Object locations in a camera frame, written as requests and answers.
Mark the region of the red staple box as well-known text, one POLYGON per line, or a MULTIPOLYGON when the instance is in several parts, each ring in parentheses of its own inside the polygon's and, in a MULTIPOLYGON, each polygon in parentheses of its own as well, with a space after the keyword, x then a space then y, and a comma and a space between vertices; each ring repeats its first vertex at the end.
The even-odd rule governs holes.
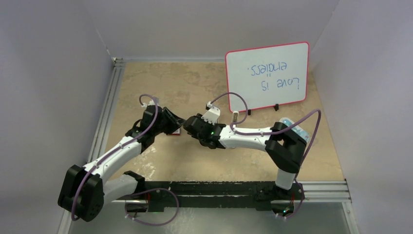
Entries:
POLYGON ((169 136, 180 136, 181 135, 181 129, 175 130, 173 133, 169 134, 169 136))

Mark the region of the white stapler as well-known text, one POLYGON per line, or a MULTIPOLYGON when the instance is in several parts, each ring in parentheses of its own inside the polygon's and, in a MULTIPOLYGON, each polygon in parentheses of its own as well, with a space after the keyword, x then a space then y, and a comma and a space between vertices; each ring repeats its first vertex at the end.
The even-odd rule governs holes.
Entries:
POLYGON ((232 113, 232 119, 231 119, 231 124, 233 126, 236 126, 237 122, 238 122, 238 117, 239 117, 239 112, 238 111, 234 111, 232 113))

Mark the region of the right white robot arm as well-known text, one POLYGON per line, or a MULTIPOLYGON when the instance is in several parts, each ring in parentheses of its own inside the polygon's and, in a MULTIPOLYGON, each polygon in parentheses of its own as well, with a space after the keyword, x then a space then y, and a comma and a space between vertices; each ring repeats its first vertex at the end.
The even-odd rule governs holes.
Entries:
POLYGON ((266 152, 278 167, 274 194, 286 198, 300 171, 307 141, 282 122, 263 129, 235 128, 221 123, 208 123, 200 116, 191 116, 183 125, 187 133, 210 149, 247 148, 266 152))

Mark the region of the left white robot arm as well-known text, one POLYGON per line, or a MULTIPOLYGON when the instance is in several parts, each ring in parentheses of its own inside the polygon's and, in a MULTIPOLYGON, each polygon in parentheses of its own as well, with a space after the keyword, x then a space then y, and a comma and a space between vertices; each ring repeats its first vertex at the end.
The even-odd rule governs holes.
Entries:
POLYGON ((117 145, 96 160, 83 166, 73 165, 65 175, 58 205, 71 213, 71 219, 89 222, 103 206, 123 196, 144 196, 145 178, 132 171, 120 178, 112 176, 133 158, 148 149, 159 134, 170 135, 181 128, 185 119, 167 107, 150 104, 117 145))

